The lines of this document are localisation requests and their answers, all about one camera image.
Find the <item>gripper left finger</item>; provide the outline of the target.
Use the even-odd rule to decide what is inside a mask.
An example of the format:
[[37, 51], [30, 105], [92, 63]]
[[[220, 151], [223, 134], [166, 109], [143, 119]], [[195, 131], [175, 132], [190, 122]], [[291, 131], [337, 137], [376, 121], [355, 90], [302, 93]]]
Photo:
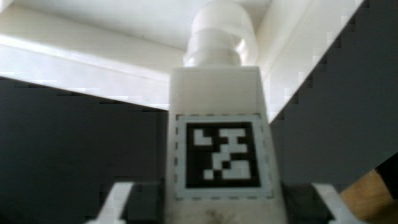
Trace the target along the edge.
[[87, 224], [163, 224], [161, 204], [158, 182], [115, 182]]

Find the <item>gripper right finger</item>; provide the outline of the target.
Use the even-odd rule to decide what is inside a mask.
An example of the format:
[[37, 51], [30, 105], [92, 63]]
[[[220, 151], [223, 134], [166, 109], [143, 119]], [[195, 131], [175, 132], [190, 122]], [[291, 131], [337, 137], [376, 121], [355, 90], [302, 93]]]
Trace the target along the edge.
[[284, 184], [287, 224], [367, 224], [353, 215], [330, 184]]

